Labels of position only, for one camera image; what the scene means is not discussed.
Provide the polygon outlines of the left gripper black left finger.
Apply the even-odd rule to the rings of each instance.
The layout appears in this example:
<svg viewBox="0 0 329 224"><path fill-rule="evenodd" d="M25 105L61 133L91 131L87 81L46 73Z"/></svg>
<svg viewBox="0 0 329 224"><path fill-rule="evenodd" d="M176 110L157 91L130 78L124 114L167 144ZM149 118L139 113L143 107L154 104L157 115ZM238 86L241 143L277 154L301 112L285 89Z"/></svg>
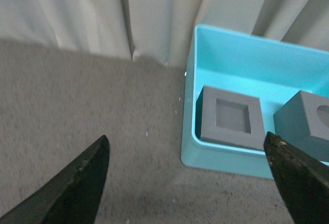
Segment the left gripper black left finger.
<svg viewBox="0 0 329 224"><path fill-rule="evenodd" d="M110 156L105 135L44 186L1 217L1 223L94 223Z"/></svg>

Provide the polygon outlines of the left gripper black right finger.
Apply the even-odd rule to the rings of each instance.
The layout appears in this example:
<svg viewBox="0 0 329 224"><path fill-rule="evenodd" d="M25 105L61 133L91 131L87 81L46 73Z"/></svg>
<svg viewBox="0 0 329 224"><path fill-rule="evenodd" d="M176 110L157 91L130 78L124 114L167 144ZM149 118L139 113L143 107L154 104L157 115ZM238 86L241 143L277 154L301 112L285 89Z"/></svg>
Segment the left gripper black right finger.
<svg viewBox="0 0 329 224"><path fill-rule="evenodd" d="M272 132L264 151L294 223L328 223L328 166Z"/></svg>

